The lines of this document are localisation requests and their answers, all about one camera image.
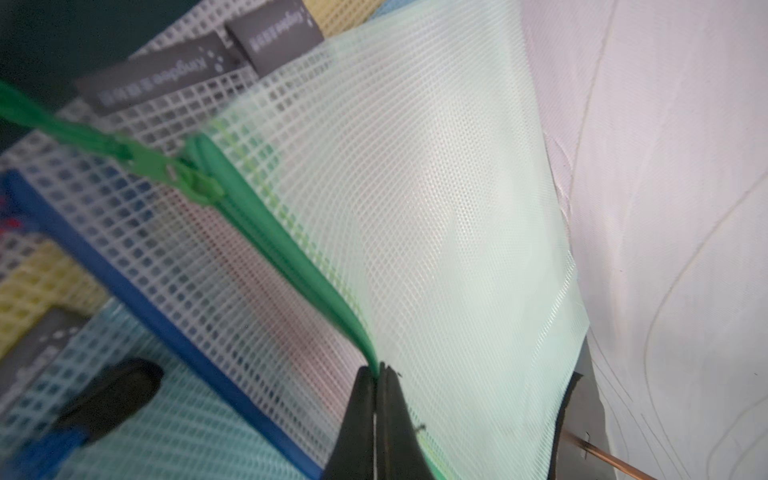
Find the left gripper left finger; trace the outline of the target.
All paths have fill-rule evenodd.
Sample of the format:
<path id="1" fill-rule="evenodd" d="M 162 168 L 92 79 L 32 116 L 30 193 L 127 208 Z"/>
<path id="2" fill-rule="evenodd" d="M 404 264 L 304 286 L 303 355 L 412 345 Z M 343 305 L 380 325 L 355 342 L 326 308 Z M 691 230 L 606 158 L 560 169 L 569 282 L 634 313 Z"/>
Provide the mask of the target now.
<path id="1" fill-rule="evenodd" d="M 374 415 L 376 381 L 368 366 L 361 367 L 349 398 L 339 435 L 325 466 L 323 480 L 374 478 Z"/>

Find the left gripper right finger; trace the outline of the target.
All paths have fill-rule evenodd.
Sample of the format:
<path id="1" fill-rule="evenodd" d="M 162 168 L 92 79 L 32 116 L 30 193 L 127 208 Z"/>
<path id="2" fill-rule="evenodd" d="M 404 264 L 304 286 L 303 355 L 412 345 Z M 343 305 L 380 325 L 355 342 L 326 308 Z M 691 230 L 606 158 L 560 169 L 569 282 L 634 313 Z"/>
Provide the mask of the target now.
<path id="1" fill-rule="evenodd" d="M 378 479 L 432 480 L 397 372 L 380 364 L 376 384 L 375 472 Z"/>

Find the green mesh document bag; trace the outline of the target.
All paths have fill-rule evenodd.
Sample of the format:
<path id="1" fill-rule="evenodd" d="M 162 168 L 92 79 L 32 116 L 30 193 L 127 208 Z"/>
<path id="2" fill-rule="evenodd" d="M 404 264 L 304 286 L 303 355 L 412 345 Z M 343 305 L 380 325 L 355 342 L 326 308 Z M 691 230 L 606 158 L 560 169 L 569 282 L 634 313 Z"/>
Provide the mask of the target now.
<path id="1" fill-rule="evenodd" d="M 208 72 L 273 73 L 321 43 L 300 2 L 204 1 L 78 99 L 105 114 Z M 397 372 L 434 476 L 544 479 L 588 319 L 520 6 L 374 3 L 313 87 L 338 119 L 309 194 L 313 243 L 338 285 L 315 284 L 315 299 L 359 367 Z M 2 118 L 32 135 L 103 153 L 203 206 L 230 195 L 200 168 L 63 110 L 1 88 Z"/>

